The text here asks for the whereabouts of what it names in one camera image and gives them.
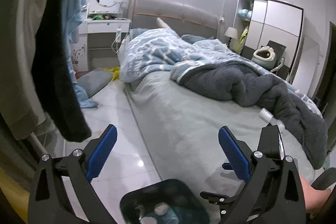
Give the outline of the person's right hand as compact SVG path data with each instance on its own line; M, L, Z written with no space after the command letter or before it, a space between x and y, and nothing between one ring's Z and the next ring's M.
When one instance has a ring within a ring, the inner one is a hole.
M309 182L302 176L299 176L305 200L305 209L307 213L317 214L335 187L335 183L325 190L314 189Z

